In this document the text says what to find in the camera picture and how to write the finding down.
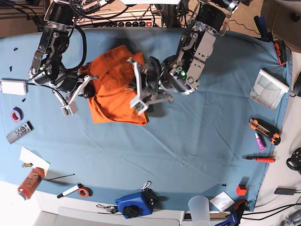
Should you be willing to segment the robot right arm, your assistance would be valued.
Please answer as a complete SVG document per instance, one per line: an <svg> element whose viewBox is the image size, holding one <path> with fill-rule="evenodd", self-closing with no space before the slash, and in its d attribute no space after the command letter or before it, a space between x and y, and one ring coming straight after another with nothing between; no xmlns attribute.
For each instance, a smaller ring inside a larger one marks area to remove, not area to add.
<svg viewBox="0 0 301 226"><path fill-rule="evenodd" d="M62 103L64 116L74 115L78 108L77 97L86 99L95 95L92 81L96 75L79 74L87 56L87 39L83 30L76 24L78 16L84 16L84 0L54 0L46 11L45 27L38 49L34 54L27 85L49 88ZM71 33L76 29L83 42L83 54L80 63L73 68L65 68L63 53L70 44Z"/></svg>

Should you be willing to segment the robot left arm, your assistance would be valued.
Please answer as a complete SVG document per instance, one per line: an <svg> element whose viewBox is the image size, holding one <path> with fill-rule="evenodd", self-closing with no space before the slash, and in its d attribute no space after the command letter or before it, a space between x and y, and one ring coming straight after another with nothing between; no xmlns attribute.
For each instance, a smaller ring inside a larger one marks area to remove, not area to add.
<svg viewBox="0 0 301 226"><path fill-rule="evenodd" d="M151 56L144 65L129 58L135 74L130 88L136 91L130 107L142 114L150 105L165 101L172 103L171 92L189 95L196 91L216 37L225 34L239 4L238 0L202 0L181 36L175 55L163 62Z"/></svg>

